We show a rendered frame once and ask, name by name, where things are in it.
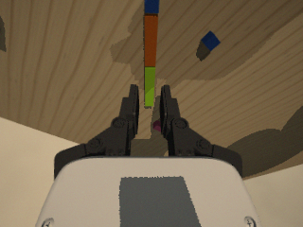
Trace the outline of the lime green rod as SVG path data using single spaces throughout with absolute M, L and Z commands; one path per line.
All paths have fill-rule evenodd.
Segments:
M 145 66 L 145 106 L 153 106 L 155 66 Z

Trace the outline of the orange rod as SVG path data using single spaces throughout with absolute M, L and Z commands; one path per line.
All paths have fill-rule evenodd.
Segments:
M 145 66 L 155 66 L 158 14 L 145 14 Z

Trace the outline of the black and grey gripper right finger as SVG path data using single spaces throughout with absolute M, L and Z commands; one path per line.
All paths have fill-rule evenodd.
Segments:
M 231 164 L 242 177 L 242 158 L 236 152 L 218 145 L 211 145 L 202 135 L 192 130 L 181 117 L 177 98 L 171 98 L 169 85 L 161 87 L 161 134 L 168 140 L 169 156 L 206 156 Z

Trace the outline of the pink rod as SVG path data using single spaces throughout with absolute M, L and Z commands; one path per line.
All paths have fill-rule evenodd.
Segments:
M 156 120 L 154 123 L 152 123 L 153 129 L 161 132 L 161 124 L 160 121 Z

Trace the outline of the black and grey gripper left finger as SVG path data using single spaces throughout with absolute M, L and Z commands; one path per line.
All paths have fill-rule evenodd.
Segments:
M 131 156 L 131 141 L 138 130 L 138 86 L 131 84 L 129 98 L 123 97 L 119 116 L 111 127 L 88 141 L 58 152 L 54 158 L 54 180 L 69 162 L 89 156 Z

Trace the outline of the small blue cube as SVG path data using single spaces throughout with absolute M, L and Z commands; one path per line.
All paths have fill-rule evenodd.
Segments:
M 159 0 L 145 0 L 145 13 L 159 13 Z
M 221 42 L 218 40 L 218 38 L 215 36 L 214 33 L 209 31 L 202 39 L 201 41 L 205 44 L 205 46 L 212 51 L 218 44 Z

